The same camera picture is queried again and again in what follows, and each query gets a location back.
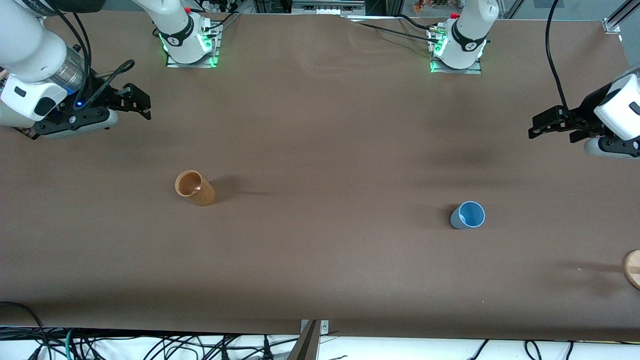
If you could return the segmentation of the power strip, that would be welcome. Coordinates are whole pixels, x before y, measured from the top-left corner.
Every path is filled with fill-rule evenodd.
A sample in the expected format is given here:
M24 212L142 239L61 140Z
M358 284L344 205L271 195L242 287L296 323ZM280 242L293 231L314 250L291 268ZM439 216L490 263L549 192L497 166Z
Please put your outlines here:
M233 13L244 0L194 0L206 13Z

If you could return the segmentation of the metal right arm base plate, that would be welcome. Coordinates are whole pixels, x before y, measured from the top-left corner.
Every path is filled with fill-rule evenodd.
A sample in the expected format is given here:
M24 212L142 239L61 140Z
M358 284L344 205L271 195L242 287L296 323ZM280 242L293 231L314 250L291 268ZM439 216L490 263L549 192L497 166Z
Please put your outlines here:
M221 22L199 26L183 39L180 46L178 38L160 35L163 50L166 53L167 68L210 69L218 66L224 26Z

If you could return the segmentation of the round wooden disc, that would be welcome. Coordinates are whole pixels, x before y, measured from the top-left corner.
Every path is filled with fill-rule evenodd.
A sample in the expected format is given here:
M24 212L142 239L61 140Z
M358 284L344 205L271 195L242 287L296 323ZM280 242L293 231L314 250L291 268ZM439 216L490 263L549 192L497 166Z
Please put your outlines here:
M640 291L640 249L629 251L622 259L622 273L627 282Z

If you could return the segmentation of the aluminium frame profile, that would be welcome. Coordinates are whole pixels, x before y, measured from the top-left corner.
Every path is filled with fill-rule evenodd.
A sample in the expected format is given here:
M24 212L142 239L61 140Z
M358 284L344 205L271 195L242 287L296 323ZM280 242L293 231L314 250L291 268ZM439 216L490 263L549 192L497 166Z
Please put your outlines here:
M638 10L640 10L640 0L624 0L610 16L602 20L605 33L619 34L620 25Z

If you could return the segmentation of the orange background clutter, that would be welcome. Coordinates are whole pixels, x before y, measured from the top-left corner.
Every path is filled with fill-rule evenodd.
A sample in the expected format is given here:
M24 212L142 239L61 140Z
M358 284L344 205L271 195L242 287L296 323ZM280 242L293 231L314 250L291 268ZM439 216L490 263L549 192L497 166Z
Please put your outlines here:
M414 0L412 4L412 9L414 14L421 14L426 10L439 10L445 9L450 5L450 0Z

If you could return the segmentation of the silver equipment box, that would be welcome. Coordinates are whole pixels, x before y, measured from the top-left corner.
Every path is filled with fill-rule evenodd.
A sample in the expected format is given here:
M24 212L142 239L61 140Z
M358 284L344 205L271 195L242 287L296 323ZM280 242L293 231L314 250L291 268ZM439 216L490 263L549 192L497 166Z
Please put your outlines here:
M294 15L365 16L365 0L291 0Z

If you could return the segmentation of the bamboo cylinder cup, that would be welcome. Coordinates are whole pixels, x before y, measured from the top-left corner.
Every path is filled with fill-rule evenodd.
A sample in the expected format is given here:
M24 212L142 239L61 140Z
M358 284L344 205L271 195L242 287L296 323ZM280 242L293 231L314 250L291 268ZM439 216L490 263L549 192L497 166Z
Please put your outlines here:
M176 193L198 207L208 207L215 202L217 192L206 178L195 170L180 173L174 181Z

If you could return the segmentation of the blue cup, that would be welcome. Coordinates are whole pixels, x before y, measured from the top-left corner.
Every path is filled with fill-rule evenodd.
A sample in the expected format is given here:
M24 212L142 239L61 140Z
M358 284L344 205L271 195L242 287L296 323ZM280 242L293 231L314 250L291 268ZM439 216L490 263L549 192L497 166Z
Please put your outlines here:
M480 203L466 201L458 205L450 215L450 225L457 230L471 230L481 227L486 220L486 212Z

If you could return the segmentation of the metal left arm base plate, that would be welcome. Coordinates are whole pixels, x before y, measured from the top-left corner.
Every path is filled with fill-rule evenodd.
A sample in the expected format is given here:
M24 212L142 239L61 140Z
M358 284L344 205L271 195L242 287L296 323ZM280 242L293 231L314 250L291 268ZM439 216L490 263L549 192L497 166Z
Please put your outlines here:
M480 75L482 66L480 57L487 45L486 39L479 44L471 42L466 45L458 43L450 34L451 27L447 22L430 25L426 30L429 43L430 71L432 73L449 73L458 75Z

